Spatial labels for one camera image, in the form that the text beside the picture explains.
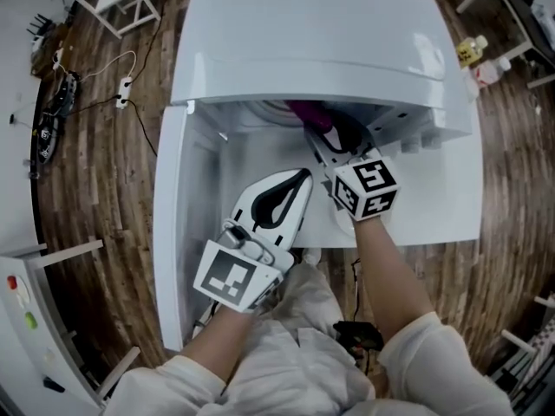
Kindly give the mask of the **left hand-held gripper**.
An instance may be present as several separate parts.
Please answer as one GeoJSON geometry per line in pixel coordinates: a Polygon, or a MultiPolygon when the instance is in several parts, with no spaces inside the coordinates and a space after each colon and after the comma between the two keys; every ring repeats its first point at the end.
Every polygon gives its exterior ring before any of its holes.
{"type": "Polygon", "coordinates": [[[233,214],[253,222],[266,239],[228,218],[219,237],[206,243],[193,287],[229,309],[254,312],[295,264],[284,249],[293,245],[312,185],[310,171],[298,168],[247,186],[233,214]]]}

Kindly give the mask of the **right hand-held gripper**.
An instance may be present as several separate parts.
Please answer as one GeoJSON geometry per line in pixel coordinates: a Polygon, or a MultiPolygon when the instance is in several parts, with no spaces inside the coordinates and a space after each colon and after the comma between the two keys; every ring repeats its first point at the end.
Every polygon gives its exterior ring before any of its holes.
{"type": "Polygon", "coordinates": [[[325,191],[356,222],[390,211],[400,191],[391,160],[373,147],[356,118],[336,109],[329,114],[332,127],[326,133],[304,124],[304,137],[323,168],[325,191]]]}

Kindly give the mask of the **purple eggplant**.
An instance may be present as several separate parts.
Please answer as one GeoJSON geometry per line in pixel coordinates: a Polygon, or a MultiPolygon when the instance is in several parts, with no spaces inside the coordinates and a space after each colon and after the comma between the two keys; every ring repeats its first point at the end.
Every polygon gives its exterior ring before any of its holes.
{"type": "Polygon", "coordinates": [[[328,133],[333,128],[332,116],[320,102],[285,101],[284,103],[305,125],[319,133],[328,133]]]}

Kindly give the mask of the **white microwave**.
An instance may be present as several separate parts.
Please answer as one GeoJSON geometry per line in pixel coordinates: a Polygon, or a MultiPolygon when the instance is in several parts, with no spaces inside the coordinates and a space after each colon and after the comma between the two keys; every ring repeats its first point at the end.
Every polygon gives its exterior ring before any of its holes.
{"type": "Polygon", "coordinates": [[[387,147],[413,154],[468,136],[475,105],[435,0],[190,0],[153,199],[157,309],[172,351],[215,302],[193,287],[206,243],[228,218],[255,232],[253,222],[235,219],[238,199],[222,215],[227,136],[218,107],[240,103],[260,120],[304,131],[285,101],[353,116],[391,162],[387,147]]]}

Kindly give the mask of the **person's left forearm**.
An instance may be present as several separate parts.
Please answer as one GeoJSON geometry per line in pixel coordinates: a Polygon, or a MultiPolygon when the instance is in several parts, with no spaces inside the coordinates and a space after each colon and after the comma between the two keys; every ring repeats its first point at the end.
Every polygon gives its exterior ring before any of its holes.
{"type": "Polygon", "coordinates": [[[222,306],[180,353],[228,383],[256,319],[222,306]]]}

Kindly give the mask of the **person's right forearm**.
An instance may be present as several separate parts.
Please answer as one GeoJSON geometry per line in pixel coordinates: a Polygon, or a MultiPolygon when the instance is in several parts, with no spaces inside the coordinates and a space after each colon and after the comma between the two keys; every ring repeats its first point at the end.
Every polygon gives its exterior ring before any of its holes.
{"type": "Polygon", "coordinates": [[[381,219],[354,223],[364,286],[384,341],[432,312],[429,295],[404,261],[381,219]]]}

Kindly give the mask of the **white square table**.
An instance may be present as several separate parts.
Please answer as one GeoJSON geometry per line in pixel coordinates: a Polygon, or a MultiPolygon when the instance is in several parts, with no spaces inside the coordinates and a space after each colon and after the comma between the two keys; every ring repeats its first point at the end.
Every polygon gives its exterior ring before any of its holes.
{"type": "MultiPolygon", "coordinates": [[[[336,209],[324,189],[322,167],[300,127],[260,120],[240,103],[218,107],[227,141],[220,151],[222,215],[230,217],[239,194],[274,172],[305,167],[314,178],[304,221],[294,242],[298,248],[352,248],[355,240],[338,227],[336,209]]],[[[401,182],[386,228],[400,246],[475,240],[480,235],[483,157],[478,109],[469,108],[471,133],[435,150],[384,152],[401,182]]]]}

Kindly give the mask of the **black waist pack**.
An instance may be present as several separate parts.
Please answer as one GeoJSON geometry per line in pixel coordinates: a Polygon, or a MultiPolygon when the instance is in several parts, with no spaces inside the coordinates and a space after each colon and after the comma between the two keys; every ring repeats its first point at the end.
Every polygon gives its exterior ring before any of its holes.
{"type": "Polygon", "coordinates": [[[345,349],[381,351],[384,347],[382,334],[370,322],[339,321],[333,329],[337,332],[337,341],[345,349]]]}

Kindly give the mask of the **person's white clothing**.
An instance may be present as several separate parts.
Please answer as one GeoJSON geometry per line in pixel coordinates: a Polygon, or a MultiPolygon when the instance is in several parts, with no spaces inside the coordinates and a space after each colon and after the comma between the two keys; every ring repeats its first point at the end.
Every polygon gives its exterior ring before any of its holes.
{"type": "Polygon", "coordinates": [[[340,310],[323,274],[295,268],[282,301],[254,325],[224,382],[182,355],[120,379],[104,416],[514,416],[507,395],[473,366],[465,342],[430,312],[378,357],[391,395],[332,337],[340,310]]]}

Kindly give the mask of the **yellow drink bottle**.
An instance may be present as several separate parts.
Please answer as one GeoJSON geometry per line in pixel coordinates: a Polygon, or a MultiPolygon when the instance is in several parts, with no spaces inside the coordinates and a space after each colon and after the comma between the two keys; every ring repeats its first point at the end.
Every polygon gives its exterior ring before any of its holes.
{"type": "Polygon", "coordinates": [[[455,49],[460,67],[470,67],[479,61],[487,46],[488,41],[483,35],[464,39],[455,49]]]}

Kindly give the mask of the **clear bottle red label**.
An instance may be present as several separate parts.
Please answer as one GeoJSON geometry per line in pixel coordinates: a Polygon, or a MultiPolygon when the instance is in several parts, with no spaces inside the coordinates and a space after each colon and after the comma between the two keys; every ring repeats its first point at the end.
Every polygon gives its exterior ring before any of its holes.
{"type": "Polygon", "coordinates": [[[495,60],[487,60],[475,68],[465,68],[463,79],[467,88],[467,97],[470,102],[475,101],[483,88],[498,82],[503,74],[512,68],[511,62],[501,56],[495,60]]]}

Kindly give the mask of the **white power strip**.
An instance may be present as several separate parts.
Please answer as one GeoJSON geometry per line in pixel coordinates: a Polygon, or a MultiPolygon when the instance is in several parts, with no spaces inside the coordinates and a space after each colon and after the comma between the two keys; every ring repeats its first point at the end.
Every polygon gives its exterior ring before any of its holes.
{"type": "Polygon", "coordinates": [[[118,109],[125,109],[129,100],[129,95],[131,91],[131,77],[124,77],[120,81],[120,86],[118,89],[118,94],[116,96],[116,107],[118,109]]]}

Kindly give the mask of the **black equipment bag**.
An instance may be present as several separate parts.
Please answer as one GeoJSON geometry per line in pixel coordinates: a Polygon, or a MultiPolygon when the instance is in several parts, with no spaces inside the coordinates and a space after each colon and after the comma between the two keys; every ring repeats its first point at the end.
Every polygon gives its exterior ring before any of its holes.
{"type": "Polygon", "coordinates": [[[36,152],[41,165],[51,160],[57,148],[57,141],[64,134],[65,121],[75,105],[80,80],[76,72],[69,71],[63,77],[54,98],[42,111],[36,129],[36,152]]]}

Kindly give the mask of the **black router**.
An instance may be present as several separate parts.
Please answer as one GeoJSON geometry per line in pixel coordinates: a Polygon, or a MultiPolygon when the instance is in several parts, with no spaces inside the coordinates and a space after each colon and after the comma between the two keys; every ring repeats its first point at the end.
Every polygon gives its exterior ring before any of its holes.
{"type": "Polygon", "coordinates": [[[43,45],[50,31],[56,26],[56,23],[46,16],[37,13],[33,20],[29,23],[26,31],[31,34],[31,53],[37,52],[43,45]]]}

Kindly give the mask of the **white frame rack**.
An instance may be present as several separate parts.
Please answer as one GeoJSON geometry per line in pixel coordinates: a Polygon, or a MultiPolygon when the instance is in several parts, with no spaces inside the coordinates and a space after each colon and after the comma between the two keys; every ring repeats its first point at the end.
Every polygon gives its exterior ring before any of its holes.
{"type": "Polygon", "coordinates": [[[548,400],[555,387],[555,292],[534,302],[545,307],[539,331],[525,341],[510,331],[501,331],[503,341],[516,352],[493,370],[490,379],[509,397],[516,416],[548,400]]]}

